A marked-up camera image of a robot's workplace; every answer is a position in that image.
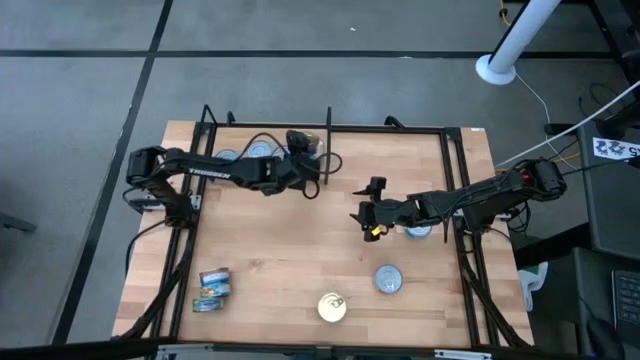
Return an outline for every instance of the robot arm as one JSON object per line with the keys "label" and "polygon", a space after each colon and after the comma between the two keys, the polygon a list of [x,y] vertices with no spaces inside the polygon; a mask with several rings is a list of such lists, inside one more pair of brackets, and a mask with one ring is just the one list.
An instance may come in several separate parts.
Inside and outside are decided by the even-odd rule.
{"label": "robot arm", "polygon": [[407,195],[404,201],[381,199],[387,180],[372,177],[369,185],[356,195],[368,195],[360,203],[358,214],[351,214],[364,232],[367,242],[380,239],[395,225],[432,226],[445,222],[462,209],[469,230],[490,225],[494,217],[527,200],[549,201],[560,197],[567,185],[555,163],[525,160],[509,171],[455,191],[428,191]]}
{"label": "robot arm", "polygon": [[306,182],[320,178],[320,161],[305,154],[309,140],[304,133],[287,132],[290,154],[226,160],[185,153],[180,149],[144,148],[129,155],[126,181],[129,185],[149,191],[164,205],[166,224],[190,228],[194,225],[194,211],[189,196],[178,194],[167,179],[177,174],[192,174],[222,179],[265,196],[279,194],[285,189],[305,190]]}

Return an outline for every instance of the wooden tabletop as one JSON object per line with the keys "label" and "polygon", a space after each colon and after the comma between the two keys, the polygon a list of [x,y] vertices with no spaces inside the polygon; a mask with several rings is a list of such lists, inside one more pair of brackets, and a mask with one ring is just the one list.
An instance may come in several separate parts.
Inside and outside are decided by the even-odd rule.
{"label": "wooden tabletop", "polygon": [[[170,121],[162,146],[188,151],[193,126],[193,122]],[[219,128],[214,154],[242,149],[259,131],[284,142],[283,129]],[[308,132],[326,138],[325,130]],[[493,176],[484,130],[465,128],[462,134],[471,181]],[[460,186],[452,143],[449,148]],[[383,197],[404,199],[409,193],[446,189],[438,136],[334,132],[332,151],[343,157],[344,166],[330,176],[328,185],[321,185],[314,200],[294,190],[264,197],[224,181],[208,182],[180,340],[470,346],[451,227],[447,244],[442,226],[435,226],[423,240],[409,239],[402,227],[396,227],[380,241],[365,243],[360,226],[348,216],[364,200],[351,192],[363,189],[371,176],[387,177]],[[182,184],[181,176],[170,180],[177,189]],[[141,228],[163,216],[163,212],[146,213]],[[494,227],[507,231],[498,221]],[[138,240],[114,335],[128,330],[156,295],[170,234],[171,229],[158,228]],[[482,238],[493,299],[518,334],[532,344],[511,244],[493,232]],[[383,264],[393,264],[403,273],[404,285],[396,294],[385,295],[373,285],[373,274]],[[192,299],[199,293],[198,273],[223,266],[232,273],[232,294],[224,309],[192,312]],[[328,292],[346,298],[346,316],[336,324],[323,321],[317,313],[319,299]],[[172,297],[162,334],[168,333],[173,304]],[[476,310],[481,338],[487,343],[478,301]]]}

